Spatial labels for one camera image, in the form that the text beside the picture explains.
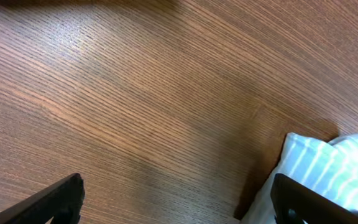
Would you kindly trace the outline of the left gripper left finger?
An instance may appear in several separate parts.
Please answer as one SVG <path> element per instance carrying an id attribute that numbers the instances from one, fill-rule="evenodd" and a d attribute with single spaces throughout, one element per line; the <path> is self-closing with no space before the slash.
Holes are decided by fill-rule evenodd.
<path id="1" fill-rule="evenodd" d="M 84 198 L 84 180 L 74 173 L 1 211 L 0 224 L 77 224 Z"/>

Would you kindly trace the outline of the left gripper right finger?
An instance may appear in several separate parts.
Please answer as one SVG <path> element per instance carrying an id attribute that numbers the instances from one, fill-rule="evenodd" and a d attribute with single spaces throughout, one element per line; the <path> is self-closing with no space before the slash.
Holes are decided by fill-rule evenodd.
<path id="1" fill-rule="evenodd" d="M 270 198 L 277 224 L 358 224 L 351 212 L 284 174 L 274 177 Z"/>

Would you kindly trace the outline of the light blue striped baby pants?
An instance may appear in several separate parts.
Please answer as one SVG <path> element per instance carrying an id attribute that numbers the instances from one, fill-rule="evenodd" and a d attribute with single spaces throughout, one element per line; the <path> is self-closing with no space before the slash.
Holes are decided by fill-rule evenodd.
<path id="1" fill-rule="evenodd" d="M 242 223 L 274 223 L 270 191 L 277 173 L 358 212 L 358 134 L 339 136 L 329 142 L 287 134 L 278 165 L 258 191 Z"/>

